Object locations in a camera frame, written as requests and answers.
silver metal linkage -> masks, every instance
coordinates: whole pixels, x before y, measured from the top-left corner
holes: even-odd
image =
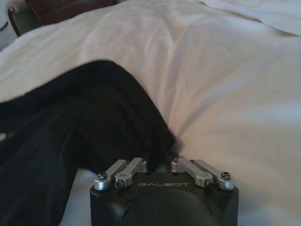
[[[185,158],[175,158],[172,164],[172,170],[175,172],[187,172],[192,178],[196,185],[203,188],[212,188],[214,185],[212,175],[210,173],[202,171],[196,167],[190,161]]]
[[[127,166],[126,160],[117,160],[107,171],[100,172],[94,179],[94,188],[98,191],[107,190],[111,187],[114,176]]]
[[[115,187],[122,189],[131,186],[135,173],[146,172],[146,170],[147,162],[142,158],[134,158],[123,171],[115,175]]]
[[[234,183],[231,174],[228,172],[220,172],[213,166],[203,160],[190,160],[195,166],[213,176],[214,183],[222,190],[233,190]]]

screw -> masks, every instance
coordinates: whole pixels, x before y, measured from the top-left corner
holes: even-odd
[[[230,180],[231,174],[228,173],[228,172],[223,172],[222,173],[222,178],[225,179],[225,180]]]
[[[121,189],[121,188],[123,188],[123,187],[124,187],[124,182],[123,182],[123,180],[116,180],[116,182],[115,182],[115,188]]]
[[[100,172],[97,176],[98,176],[99,179],[105,180],[108,175],[107,175],[106,172]]]
[[[212,188],[213,185],[214,185],[213,181],[211,179],[207,179],[205,180],[204,188]]]

bed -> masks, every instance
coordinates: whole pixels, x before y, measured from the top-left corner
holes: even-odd
[[[240,226],[301,224],[301,3],[130,0],[41,27],[0,53],[0,101],[96,59],[129,71],[181,144],[231,172]],[[62,226],[90,225],[79,169]]]

wall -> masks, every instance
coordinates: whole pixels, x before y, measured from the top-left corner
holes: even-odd
[[[7,17],[4,12],[5,0],[0,0],[0,28],[6,23]],[[13,31],[10,26],[7,26],[3,31],[0,32],[0,51],[4,49],[14,38]]]

black cloth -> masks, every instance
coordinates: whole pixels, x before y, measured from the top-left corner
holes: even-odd
[[[1,103],[0,133],[1,226],[56,226],[78,167],[97,173],[141,156],[153,170],[174,142],[143,88],[110,61]]]

